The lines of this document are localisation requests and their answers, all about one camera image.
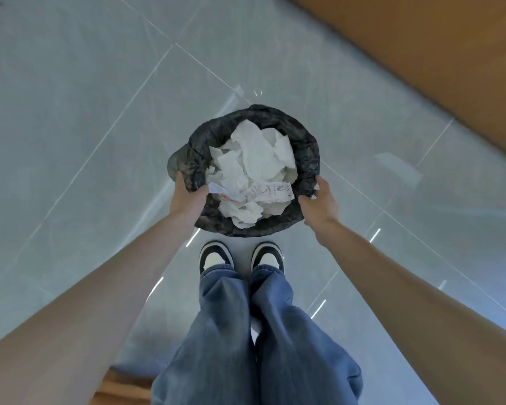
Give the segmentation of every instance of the gray tile floor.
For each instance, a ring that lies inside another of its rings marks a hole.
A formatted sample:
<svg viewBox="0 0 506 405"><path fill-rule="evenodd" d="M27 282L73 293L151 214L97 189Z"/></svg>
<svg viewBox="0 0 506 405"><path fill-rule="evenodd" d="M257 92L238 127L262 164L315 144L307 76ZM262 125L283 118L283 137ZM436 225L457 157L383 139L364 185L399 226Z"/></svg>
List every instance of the gray tile floor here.
<svg viewBox="0 0 506 405"><path fill-rule="evenodd" d="M163 216L168 156L250 103L317 137L345 224L506 328L506 158L294 5L1 1L0 338ZM217 237L178 252L118 367L170 360ZM295 304L362 366L361 403L435 403L310 230L270 238ZM224 240L245 269L259 239Z"/></svg>

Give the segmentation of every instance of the forearm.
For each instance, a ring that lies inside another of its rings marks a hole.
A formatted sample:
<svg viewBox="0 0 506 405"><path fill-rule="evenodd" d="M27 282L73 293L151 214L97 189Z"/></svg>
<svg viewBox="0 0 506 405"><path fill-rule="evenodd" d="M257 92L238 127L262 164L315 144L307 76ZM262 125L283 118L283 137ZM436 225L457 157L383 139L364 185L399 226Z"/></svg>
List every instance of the forearm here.
<svg viewBox="0 0 506 405"><path fill-rule="evenodd" d="M506 404L506 331L338 222L318 237L439 403Z"/></svg>
<svg viewBox="0 0 506 405"><path fill-rule="evenodd" d="M0 403L87 403L193 227L169 215L0 341Z"/></svg>

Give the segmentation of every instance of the crumpled tissue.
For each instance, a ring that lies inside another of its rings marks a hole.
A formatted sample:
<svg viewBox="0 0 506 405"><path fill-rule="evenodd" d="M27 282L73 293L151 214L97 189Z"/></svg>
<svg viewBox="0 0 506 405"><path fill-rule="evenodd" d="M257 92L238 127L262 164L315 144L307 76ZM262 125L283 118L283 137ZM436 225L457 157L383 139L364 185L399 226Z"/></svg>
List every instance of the crumpled tissue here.
<svg viewBox="0 0 506 405"><path fill-rule="evenodd" d="M219 211L238 228L279 216L294 199L291 185L298 172L289 137L277 129L240 122L223 146L210 147L206 169L210 193L220 199Z"/></svg>

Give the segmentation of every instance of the jeans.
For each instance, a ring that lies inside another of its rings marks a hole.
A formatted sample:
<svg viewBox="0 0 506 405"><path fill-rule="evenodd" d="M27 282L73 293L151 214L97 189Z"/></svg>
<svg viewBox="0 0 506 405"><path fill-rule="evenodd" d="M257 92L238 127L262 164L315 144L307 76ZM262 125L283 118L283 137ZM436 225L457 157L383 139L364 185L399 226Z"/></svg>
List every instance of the jeans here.
<svg viewBox="0 0 506 405"><path fill-rule="evenodd" d="M360 367L300 308L283 273L259 265L250 286L230 265L204 271L201 310L152 385L154 405L357 404ZM262 322L256 344L250 315Z"/></svg>

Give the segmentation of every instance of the black trash bag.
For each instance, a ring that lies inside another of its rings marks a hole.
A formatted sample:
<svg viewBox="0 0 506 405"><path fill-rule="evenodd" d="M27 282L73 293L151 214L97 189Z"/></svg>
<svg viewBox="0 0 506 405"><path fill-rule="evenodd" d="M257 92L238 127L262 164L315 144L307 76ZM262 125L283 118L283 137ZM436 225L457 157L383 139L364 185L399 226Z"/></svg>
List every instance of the black trash bag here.
<svg viewBox="0 0 506 405"><path fill-rule="evenodd" d="M260 129L276 128L289 137L298 172L298 178L292 184L295 198L281 216L261 219L253 227L240 229L232 223L230 217L223 217L218 210L219 200L209 194L201 216L195 223L200 229L230 237L259 237L284 230L304 218L298 204L298 196L311 197L315 191L315 177L320 168L319 147L317 140L300 122L279 109L251 105L248 109L240 109L203 123L193 132L189 142L170 157L167 163L169 176L175 180L176 172L181 171L190 192L203 186L206 169L212 160L209 146L222 146L230 139L238 124L246 119Z"/></svg>

